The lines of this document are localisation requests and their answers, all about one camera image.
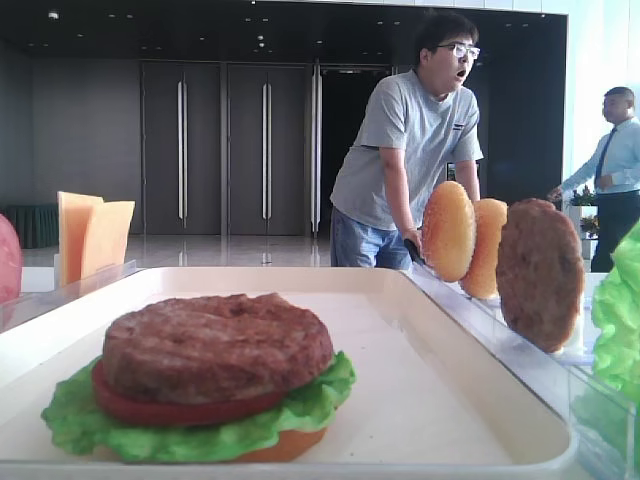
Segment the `standing golden bun top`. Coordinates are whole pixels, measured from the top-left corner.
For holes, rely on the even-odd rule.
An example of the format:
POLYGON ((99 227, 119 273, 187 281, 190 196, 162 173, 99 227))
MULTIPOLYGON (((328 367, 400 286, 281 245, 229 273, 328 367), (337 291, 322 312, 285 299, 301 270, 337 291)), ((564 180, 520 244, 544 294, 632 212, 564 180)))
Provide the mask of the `standing golden bun top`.
POLYGON ((474 207, 464 187, 445 181, 432 192, 423 215, 422 249, 426 264, 446 282, 467 273, 476 237, 474 207))

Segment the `standing orange cheese slice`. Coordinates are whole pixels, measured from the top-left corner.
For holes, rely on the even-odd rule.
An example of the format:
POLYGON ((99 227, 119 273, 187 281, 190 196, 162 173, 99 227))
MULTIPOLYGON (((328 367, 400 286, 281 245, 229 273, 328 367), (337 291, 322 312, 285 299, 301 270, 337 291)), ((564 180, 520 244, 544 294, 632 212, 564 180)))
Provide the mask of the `standing orange cheese slice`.
POLYGON ((95 206, 104 202, 100 196, 59 191, 59 286, 81 278, 82 252, 89 218, 95 206))

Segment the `green skirted background table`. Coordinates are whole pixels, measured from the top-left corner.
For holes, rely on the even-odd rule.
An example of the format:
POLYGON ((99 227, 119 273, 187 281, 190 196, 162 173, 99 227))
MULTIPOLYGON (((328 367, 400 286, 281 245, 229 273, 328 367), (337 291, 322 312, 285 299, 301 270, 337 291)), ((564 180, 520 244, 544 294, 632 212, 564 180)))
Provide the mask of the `green skirted background table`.
POLYGON ((8 205, 1 213, 15 228, 23 249, 55 246, 59 241, 57 204, 8 205))

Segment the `man in white shirt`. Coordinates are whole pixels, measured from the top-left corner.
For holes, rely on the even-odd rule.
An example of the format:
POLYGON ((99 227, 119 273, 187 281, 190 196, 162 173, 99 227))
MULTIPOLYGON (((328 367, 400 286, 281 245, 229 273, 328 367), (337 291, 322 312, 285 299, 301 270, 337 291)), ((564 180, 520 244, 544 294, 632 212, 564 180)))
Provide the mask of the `man in white shirt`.
POLYGON ((595 273, 613 268, 614 250, 639 220, 639 119, 633 91, 624 86, 607 91, 602 113, 613 125, 611 131, 601 137, 591 158, 547 195, 555 202, 587 180, 594 181, 599 221, 591 260, 595 273))

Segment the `right clear acrylic rail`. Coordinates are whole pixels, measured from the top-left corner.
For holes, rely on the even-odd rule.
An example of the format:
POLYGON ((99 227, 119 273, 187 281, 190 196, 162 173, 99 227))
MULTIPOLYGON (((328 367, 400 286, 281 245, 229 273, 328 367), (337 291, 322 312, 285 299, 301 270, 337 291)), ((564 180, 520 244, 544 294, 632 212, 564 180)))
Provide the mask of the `right clear acrylic rail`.
POLYGON ((579 435, 578 462, 595 479, 639 477, 639 407, 595 375, 596 336, 584 310, 581 347, 546 354, 510 330, 496 299, 482 301, 415 262, 408 276, 437 305, 546 401, 579 435))

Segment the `dark double door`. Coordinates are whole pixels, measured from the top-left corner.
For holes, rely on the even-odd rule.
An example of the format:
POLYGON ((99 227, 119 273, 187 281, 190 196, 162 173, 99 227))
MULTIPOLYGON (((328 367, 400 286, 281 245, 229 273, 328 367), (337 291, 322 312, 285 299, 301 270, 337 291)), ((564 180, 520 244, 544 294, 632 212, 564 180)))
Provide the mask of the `dark double door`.
POLYGON ((146 233, 317 233, 317 66, 145 61, 140 80, 146 233))

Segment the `clear acrylic rail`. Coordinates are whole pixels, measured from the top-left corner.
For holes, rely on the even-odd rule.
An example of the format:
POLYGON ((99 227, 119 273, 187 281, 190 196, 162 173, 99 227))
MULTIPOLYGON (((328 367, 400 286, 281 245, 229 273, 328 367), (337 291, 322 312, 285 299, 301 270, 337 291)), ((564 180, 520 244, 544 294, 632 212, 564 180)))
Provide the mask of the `clear acrylic rail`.
POLYGON ((581 347, 546 354, 510 330, 496 299, 482 301, 415 262, 408 276, 437 305, 546 401, 579 435, 578 462, 595 479, 639 477, 639 407, 595 375, 596 336, 584 310, 581 347))
POLYGON ((45 313, 132 275, 138 270, 135 260, 111 266, 65 287, 47 292, 26 293, 1 305, 1 332, 9 331, 45 313))

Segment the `standing red tomato slice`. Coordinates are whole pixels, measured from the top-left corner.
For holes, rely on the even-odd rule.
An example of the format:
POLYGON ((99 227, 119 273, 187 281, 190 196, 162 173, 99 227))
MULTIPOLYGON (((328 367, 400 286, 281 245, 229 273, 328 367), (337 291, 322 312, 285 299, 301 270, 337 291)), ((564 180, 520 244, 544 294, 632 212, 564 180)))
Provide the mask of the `standing red tomato slice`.
POLYGON ((20 294, 23 259, 18 235, 4 215, 1 216, 0 234, 0 294, 1 303, 5 303, 20 294))

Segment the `standing orange bun slice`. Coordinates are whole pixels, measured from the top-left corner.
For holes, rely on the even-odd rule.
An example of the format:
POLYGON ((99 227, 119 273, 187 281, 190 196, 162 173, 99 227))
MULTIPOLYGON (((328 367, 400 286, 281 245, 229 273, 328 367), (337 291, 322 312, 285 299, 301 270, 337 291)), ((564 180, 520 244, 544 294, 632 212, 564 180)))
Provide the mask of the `standing orange bun slice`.
POLYGON ((502 227, 507 221, 507 204, 493 198, 474 203, 476 243, 471 264, 459 281, 461 288, 478 299, 494 297, 497 290, 496 266, 502 227))

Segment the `green lettuce leaf on tray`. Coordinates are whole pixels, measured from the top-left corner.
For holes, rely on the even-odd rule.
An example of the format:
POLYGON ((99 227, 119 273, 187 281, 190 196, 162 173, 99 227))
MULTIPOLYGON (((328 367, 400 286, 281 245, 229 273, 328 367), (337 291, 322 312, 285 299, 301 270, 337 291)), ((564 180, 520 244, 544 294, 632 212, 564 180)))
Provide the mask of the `green lettuce leaf on tray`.
MULTIPOLYGON (((58 383, 51 402, 41 413, 42 420, 51 431, 52 443, 56 447, 72 455, 89 455, 96 448, 103 446, 96 442, 96 436, 110 429, 197 428, 127 426, 109 417, 97 405, 92 391, 90 371, 97 362, 97 360, 93 360, 70 378, 58 383)), ((327 427, 335 419, 336 410, 351 394, 355 381, 356 373, 352 362, 344 352, 340 351, 334 355, 327 370, 309 384, 290 392, 275 408, 228 424, 203 427, 260 425, 272 427, 278 432, 288 430, 316 432, 322 430, 324 434, 317 441, 319 443, 323 439, 327 427)), ((296 459, 309 449, 289 461, 296 459)))

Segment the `orange cheese slice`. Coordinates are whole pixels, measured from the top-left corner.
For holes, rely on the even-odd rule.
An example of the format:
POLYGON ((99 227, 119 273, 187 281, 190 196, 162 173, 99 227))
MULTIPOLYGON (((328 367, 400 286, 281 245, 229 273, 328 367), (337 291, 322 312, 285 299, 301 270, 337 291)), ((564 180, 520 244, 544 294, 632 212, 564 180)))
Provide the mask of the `orange cheese slice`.
POLYGON ((81 279, 124 263, 134 209, 134 201, 103 202, 92 208, 84 238, 81 279))
POLYGON ((89 218, 95 206, 104 202, 100 196, 59 191, 59 286, 81 278, 82 252, 89 218))

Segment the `red tomato slice on tray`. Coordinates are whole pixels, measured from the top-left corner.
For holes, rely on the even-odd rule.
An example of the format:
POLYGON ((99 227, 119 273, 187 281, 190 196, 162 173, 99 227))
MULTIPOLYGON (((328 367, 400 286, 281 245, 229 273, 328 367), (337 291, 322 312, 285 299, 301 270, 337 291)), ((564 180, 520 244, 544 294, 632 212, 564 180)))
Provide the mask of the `red tomato slice on tray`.
POLYGON ((95 401, 104 413, 125 424, 143 427, 230 423, 273 409, 287 395, 276 392, 244 400, 196 405, 137 401, 117 393, 108 384, 101 360, 91 370, 91 381, 95 401))

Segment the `left clear acrylic rail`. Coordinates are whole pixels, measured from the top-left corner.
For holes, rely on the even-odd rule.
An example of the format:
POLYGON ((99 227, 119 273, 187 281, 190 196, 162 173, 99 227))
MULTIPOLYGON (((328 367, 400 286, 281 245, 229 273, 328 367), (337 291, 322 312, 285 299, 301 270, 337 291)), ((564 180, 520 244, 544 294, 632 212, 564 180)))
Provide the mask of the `left clear acrylic rail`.
POLYGON ((45 313, 132 275, 138 270, 135 260, 111 266, 65 287, 47 292, 26 293, 1 305, 1 332, 9 331, 45 313))

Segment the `cream rectangular serving tray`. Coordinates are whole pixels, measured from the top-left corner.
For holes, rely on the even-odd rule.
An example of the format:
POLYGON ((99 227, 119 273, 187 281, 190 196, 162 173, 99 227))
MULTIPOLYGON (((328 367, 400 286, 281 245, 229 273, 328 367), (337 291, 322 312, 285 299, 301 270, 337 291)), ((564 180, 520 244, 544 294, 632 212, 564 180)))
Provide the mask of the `cream rectangular serving tray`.
POLYGON ((568 479, 577 447, 563 418, 391 270, 152 268, 1 336, 5 479, 568 479), (119 315, 168 297, 269 292, 315 312, 357 374, 323 440, 298 460, 126 465, 52 445, 41 411, 119 315))

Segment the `standing brown meat patty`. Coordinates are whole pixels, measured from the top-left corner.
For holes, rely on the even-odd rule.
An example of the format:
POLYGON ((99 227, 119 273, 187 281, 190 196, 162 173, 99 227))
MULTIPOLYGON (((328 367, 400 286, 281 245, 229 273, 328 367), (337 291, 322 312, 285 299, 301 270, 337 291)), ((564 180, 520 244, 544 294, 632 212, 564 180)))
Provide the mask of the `standing brown meat patty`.
POLYGON ((560 350, 581 311, 584 276, 579 237, 566 215, 536 198, 508 208, 496 279, 511 330, 546 353, 560 350))

